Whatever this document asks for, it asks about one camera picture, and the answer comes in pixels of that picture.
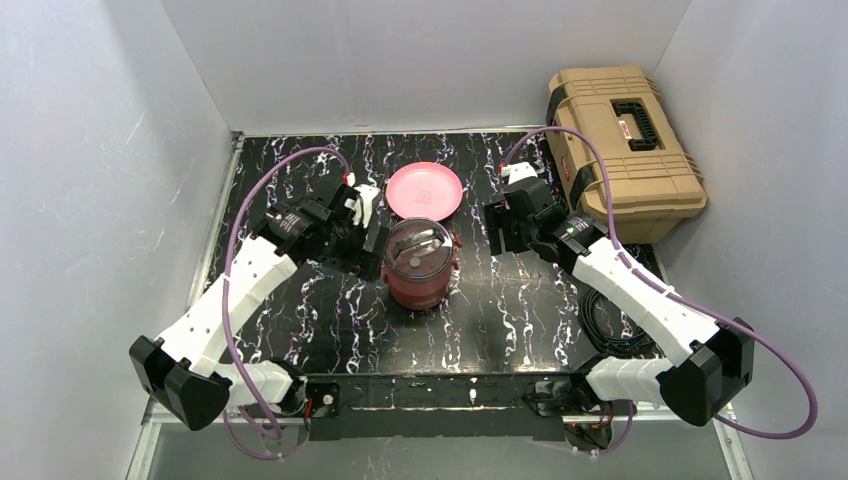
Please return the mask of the clear round lid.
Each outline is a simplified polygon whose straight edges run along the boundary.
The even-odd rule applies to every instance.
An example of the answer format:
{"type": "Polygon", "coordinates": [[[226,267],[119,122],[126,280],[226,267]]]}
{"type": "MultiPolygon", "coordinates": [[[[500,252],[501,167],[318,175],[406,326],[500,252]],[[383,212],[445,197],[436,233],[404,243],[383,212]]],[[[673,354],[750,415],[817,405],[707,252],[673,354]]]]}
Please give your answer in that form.
{"type": "Polygon", "coordinates": [[[440,223],[410,218],[391,228],[383,264],[408,280],[430,279],[452,265],[457,247],[453,233],[440,223]]]}

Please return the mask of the red steel lunch bowl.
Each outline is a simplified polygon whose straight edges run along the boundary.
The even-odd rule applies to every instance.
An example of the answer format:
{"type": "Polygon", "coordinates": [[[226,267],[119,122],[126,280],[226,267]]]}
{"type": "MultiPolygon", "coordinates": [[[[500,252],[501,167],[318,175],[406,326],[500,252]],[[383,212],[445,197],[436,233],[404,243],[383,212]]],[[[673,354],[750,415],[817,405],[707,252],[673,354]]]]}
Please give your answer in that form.
{"type": "Polygon", "coordinates": [[[382,261],[382,279],[391,296],[410,310],[438,305],[459,269],[458,237],[436,221],[410,218],[390,231],[382,261]]]}
{"type": "Polygon", "coordinates": [[[410,310],[427,310],[438,305],[447,293],[447,286],[435,284],[390,285],[390,294],[401,306],[410,310]]]}

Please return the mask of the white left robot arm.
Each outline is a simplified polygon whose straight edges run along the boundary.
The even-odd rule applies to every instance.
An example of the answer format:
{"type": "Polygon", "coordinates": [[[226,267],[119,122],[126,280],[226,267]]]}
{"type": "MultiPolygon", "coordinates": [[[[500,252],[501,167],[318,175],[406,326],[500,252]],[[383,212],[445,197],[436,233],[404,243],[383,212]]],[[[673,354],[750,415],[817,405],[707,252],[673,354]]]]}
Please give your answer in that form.
{"type": "Polygon", "coordinates": [[[269,207],[221,274],[156,338],[140,336],[129,356],[146,393],[189,430],[225,411],[265,401],[296,415],[308,399],[305,375],[276,359],[236,366],[220,359],[266,299],[312,261],[364,281],[381,273],[389,230],[379,222],[380,189],[342,184],[329,198],[300,197],[269,207]]]}

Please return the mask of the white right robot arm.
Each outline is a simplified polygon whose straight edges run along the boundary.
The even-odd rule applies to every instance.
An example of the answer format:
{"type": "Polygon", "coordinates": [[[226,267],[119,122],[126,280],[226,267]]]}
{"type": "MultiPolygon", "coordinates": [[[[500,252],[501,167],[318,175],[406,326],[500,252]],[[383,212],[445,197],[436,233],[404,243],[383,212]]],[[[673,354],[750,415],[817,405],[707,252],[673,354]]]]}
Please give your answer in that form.
{"type": "Polygon", "coordinates": [[[596,357],[551,398],[568,406],[664,405],[703,426],[750,383],[752,339],[676,302],[671,287],[613,245],[603,223],[566,212],[541,179],[507,186],[485,206],[484,223],[491,254],[533,251],[558,265],[617,306],[663,353],[659,359],[596,357]]]}

